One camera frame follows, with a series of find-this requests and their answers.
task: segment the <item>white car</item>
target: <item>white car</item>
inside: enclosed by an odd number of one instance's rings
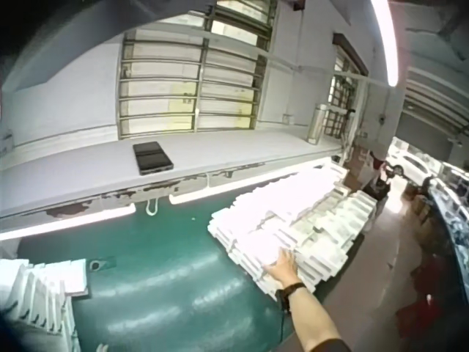
[[[419,186],[422,186],[427,177],[432,176],[429,167],[420,158],[405,151],[389,155],[386,162],[396,175],[407,178]]]

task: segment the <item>green workbench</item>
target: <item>green workbench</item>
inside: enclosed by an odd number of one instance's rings
[[[153,217],[137,204],[130,216],[24,238],[18,255],[103,263],[87,274],[89,296],[73,299],[83,351],[102,342],[110,352],[269,351],[280,337],[276,303],[207,231],[212,213],[255,187],[181,205],[160,199]],[[337,280],[320,285],[320,300]]]

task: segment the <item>hand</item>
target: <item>hand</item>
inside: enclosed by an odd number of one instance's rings
[[[278,251],[277,263],[265,266],[265,270],[275,280],[278,280],[284,288],[301,282],[298,278],[298,267],[294,255],[282,248]]]

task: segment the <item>black smartphone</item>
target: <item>black smartphone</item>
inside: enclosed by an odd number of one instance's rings
[[[134,144],[133,152],[140,175],[155,174],[174,168],[171,159],[168,158],[158,142]]]

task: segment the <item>watch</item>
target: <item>watch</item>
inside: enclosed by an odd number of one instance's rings
[[[284,312],[290,311],[290,301],[289,297],[293,294],[298,288],[306,287],[302,282],[297,282],[296,284],[290,285],[283,290],[276,291],[277,303],[280,305],[280,309]]]

